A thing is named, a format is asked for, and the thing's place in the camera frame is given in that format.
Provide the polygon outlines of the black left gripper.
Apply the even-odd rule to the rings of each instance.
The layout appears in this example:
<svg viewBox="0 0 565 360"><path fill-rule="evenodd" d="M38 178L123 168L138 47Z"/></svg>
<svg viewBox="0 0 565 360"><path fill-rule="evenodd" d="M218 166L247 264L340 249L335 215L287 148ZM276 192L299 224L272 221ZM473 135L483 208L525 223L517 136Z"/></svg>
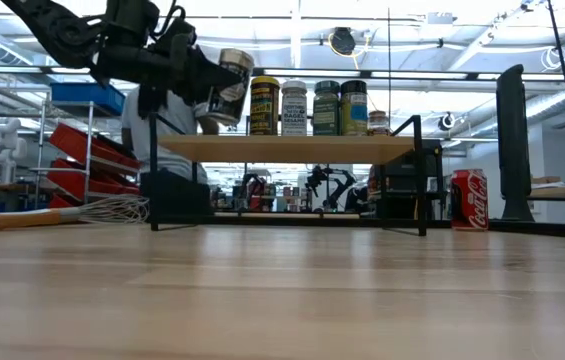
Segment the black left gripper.
<svg viewBox="0 0 565 360"><path fill-rule="evenodd" d="M148 49L105 46L94 54L94 73L139 85L137 115L147 118L168 107L176 95L185 105L206 102L212 89L223 90L241 82L236 73L211 62L199 47L175 45L167 52L155 45Z"/></svg>

